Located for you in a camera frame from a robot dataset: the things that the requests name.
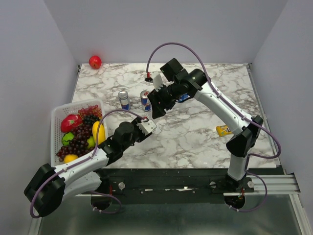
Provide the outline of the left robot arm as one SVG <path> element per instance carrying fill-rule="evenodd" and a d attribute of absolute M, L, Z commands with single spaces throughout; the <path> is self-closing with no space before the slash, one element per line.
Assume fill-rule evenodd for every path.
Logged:
<path fill-rule="evenodd" d="M 135 118 L 122 122 L 114 134 L 88 153 L 74 161 L 56 167 L 42 165 L 30 180 L 24 194 L 30 201 L 32 218 L 45 217 L 54 212 L 68 195 L 66 189 L 87 174 L 104 168 L 119 160 L 125 150 L 136 142 L 142 142 L 156 129 L 150 119 Z"/>

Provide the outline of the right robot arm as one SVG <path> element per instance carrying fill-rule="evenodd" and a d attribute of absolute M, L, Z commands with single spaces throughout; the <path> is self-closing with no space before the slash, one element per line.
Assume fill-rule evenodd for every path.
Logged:
<path fill-rule="evenodd" d="M 214 112 L 234 135 L 226 143 L 231 155 L 225 187 L 231 192 L 237 191 L 243 186 L 247 155 L 259 137 L 263 119 L 241 111 L 228 98 L 224 98 L 215 86 L 209 85 L 205 73 L 200 69 L 187 72 L 174 58 L 160 70 L 171 84 L 164 85 L 161 74 L 151 76 L 154 89 L 148 94 L 148 99 L 152 106 L 152 117 L 156 119 L 166 115 L 184 94 Z"/>

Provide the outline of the blue labelled plastic bottle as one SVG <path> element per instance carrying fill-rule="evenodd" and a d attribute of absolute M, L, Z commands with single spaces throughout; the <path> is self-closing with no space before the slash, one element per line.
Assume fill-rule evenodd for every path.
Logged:
<path fill-rule="evenodd" d="M 189 95 L 188 94 L 184 94 L 184 95 L 182 95 L 178 100 L 177 100 L 177 102 L 178 103 L 182 103 L 182 102 L 184 102 L 185 100 L 187 100 L 189 98 Z"/>

